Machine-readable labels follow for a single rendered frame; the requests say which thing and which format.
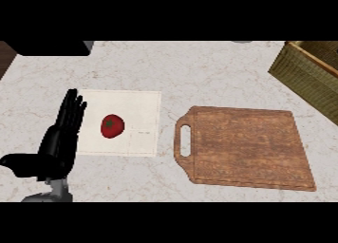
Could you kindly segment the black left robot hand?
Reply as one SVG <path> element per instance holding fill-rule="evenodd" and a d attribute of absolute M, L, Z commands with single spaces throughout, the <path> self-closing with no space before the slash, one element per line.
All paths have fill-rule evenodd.
<path fill-rule="evenodd" d="M 37 177 L 44 181 L 62 179 L 71 173 L 85 107 L 82 96 L 76 95 L 76 89 L 71 89 L 56 122 L 44 133 L 38 153 L 9 154 L 0 158 L 0 165 L 12 169 L 17 178 Z"/>

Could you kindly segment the brown wooden cutting board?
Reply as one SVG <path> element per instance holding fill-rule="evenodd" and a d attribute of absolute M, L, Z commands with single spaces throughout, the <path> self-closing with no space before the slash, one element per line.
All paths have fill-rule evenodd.
<path fill-rule="evenodd" d="M 174 137 L 174 158 L 193 183 L 317 190 L 292 112 L 193 106 L 175 126 L 190 127 L 190 155 Z"/>

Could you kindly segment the olive wicker basket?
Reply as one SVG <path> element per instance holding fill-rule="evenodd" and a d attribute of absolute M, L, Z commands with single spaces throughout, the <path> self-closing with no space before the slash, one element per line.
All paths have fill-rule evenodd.
<path fill-rule="evenodd" d="M 287 41 L 268 73 L 338 125 L 338 41 Z"/>

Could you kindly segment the red tomato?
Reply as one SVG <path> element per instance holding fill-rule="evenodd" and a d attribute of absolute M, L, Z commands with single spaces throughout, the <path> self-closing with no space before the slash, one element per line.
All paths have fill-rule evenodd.
<path fill-rule="evenodd" d="M 107 115 L 102 120 L 100 134 L 107 139 L 113 139 L 124 133 L 124 130 L 125 130 L 125 122 L 122 118 L 115 114 Z"/>

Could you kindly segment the white placemat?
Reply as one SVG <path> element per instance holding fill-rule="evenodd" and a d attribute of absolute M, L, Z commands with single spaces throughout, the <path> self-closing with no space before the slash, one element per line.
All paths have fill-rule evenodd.
<path fill-rule="evenodd" d="M 79 155 L 153 157 L 156 155 L 159 127 L 159 91 L 81 89 L 87 102 L 78 134 Z M 125 123 L 122 134 L 113 139 L 100 133 L 107 115 L 116 115 Z"/>

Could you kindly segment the black appliance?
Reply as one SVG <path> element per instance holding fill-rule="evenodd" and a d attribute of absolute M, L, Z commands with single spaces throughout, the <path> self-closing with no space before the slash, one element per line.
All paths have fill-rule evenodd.
<path fill-rule="evenodd" d="M 93 41 L 7 41 L 22 56 L 88 56 Z"/>

